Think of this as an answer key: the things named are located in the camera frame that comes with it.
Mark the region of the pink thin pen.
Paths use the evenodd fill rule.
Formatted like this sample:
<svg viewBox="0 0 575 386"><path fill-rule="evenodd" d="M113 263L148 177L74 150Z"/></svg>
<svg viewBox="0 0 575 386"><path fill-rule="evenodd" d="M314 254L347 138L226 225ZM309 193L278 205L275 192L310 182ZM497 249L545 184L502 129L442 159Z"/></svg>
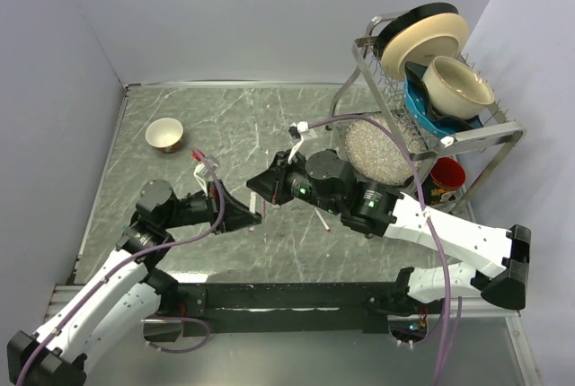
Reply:
<svg viewBox="0 0 575 386"><path fill-rule="evenodd" d="M262 218L262 239L267 243L267 202L265 199L261 200L261 218Z"/></svg>

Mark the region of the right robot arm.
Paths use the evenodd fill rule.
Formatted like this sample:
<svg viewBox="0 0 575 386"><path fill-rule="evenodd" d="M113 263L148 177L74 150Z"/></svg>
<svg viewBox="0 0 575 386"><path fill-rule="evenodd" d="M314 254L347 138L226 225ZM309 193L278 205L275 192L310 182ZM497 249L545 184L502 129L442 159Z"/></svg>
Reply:
<svg viewBox="0 0 575 386"><path fill-rule="evenodd" d="M480 296L496 307L526 306L531 232L523 225L493 228L421 206L398 189L359 180L351 164L328 149L305 158L279 152L246 186L272 205L297 198L332 215L354 232L412 242L456 259L445 268L405 268L394 305L414 312L444 297Z"/></svg>

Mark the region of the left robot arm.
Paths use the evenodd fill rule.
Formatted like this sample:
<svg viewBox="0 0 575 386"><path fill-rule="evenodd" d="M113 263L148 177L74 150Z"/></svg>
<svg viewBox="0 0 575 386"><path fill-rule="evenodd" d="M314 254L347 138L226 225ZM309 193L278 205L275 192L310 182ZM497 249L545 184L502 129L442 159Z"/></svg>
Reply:
<svg viewBox="0 0 575 386"><path fill-rule="evenodd" d="M207 234L220 234L260 223L261 215L232 197L221 180L183 198L166 180L148 182L98 272L34 333L19 331L8 342L10 382L82 385L100 353L133 324L180 313L179 283L157 266L176 244L172 228L209 224Z"/></svg>

